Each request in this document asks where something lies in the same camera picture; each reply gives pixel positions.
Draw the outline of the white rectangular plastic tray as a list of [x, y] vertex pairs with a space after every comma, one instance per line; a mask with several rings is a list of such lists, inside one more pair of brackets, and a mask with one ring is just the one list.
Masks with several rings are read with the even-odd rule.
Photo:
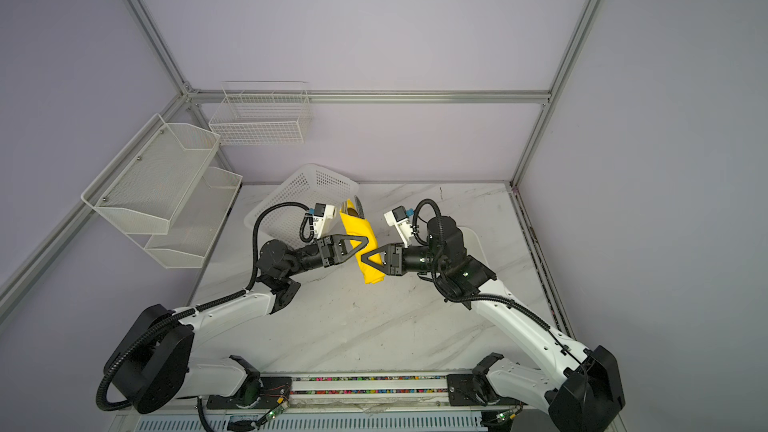
[[468, 277], [477, 283], [479, 283], [481, 279], [495, 281], [497, 275], [488, 266], [488, 260], [478, 234], [471, 228], [465, 226], [461, 226], [460, 231], [463, 233], [464, 246], [467, 251], [467, 256], [469, 257], [469, 262], [465, 267], [465, 272]]

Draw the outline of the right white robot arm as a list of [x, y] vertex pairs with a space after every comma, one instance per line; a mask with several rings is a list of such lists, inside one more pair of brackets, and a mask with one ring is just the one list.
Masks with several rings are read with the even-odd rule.
[[560, 431], [605, 431], [626, 401], [616, 357], [605, 347], [588, 348], [530, 310], [484, 262], [469, 253], [463, 231], [432, 199], [413, 209], [386, 213], [399, 241], [380, 245], [373, 234], [357, 257], [366, 278], [419, 275], [443, 300], [460, 304], [500, 329], [533, 367], [490, 353], [473, 368], [470, 401], [503, 400], [546, 413]]

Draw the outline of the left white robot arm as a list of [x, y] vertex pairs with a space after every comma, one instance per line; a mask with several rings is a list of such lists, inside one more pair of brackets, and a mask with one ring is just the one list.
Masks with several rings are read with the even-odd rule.
[[375, 241], [369, 226], [326, 234], [325, 223], [334, 216], [329, 206], [291, 205], [304, 213], [302, 247], [278, 239], [259, 243], [254, 229], [245, 287], [198, 305], [169, 309], [156, 304], [141, 312], [105, 363], [95, 393], [100, 410], [148, 414], [190, 397], [198, 402], [219, 397], [247, 409], [266, 399], [260, 371], [244, 357], [196, 360], [193, 351], [228, 329], [287, 307], [301, 287], [295, 275], [342, 264]]

